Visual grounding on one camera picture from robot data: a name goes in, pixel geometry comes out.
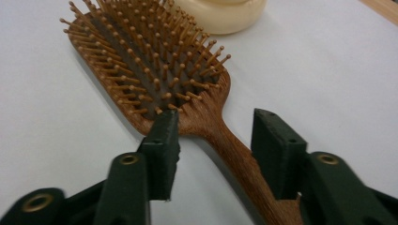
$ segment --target black clamp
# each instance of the black clamp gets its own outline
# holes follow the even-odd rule
[[[0,225],[148,225],[150,200],[170,200],[179,160],[178,113],[158,115],[137,152],[116,157],[106,180],[65,198],[58,188],[20,198]]]
[[[277,114],[254,111],[253,156],[275,199],[300,193],[304,224],[397,224],[398,200],[363,185],[340,157],[306,147]]]

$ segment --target hairbrush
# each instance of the hairbrush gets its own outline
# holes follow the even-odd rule
[[[230,89],[223,46],[173,1],[72,2],[76,20],[64,30],[129,122],[147,134],[157,114],[178,110],[178,132],[207,140],[268,224],[300,224],[298,204],[276,202],[252,152],[222,120]]]

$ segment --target metal grommet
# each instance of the metal grommet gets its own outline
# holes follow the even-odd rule
[[[329,165],[339,164],[339,159],[337,159],[336,157],[331,156],[331,155],[322,154],[322,155],[319,155],[317,158],[319,161],[321,161],[325,164],[329,164]]]
[[[23,211],[25,213],[36,212],[49,205],[53,199],[54,197],[51,194],[37,194],[23,204]]]
[[[138,157],[132,155],[125,155],[120,159],[120,163],[123,165],[130,165],[136,163],[138,161]]]

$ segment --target wooden bristle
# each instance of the wooden bristle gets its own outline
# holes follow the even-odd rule
[[[172,0],[84,3],[87,14],[70,2],[78,23],[60,22],[69,25],[65,32],[115,102],[131,105],[130,113],[153,119],[218,88],[230,55],[219,61],[223,46],[211,53],[217,41],[207,42],[209,35],[181,8],[172,13]]]

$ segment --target brush handle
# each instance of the brush handle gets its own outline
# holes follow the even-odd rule
[[[267,224],[302,223],[299,201],[275,201],[252,151],[229,130],[221,117],[213,118],[211,127],[203,130],[201,136],[222,158]]]

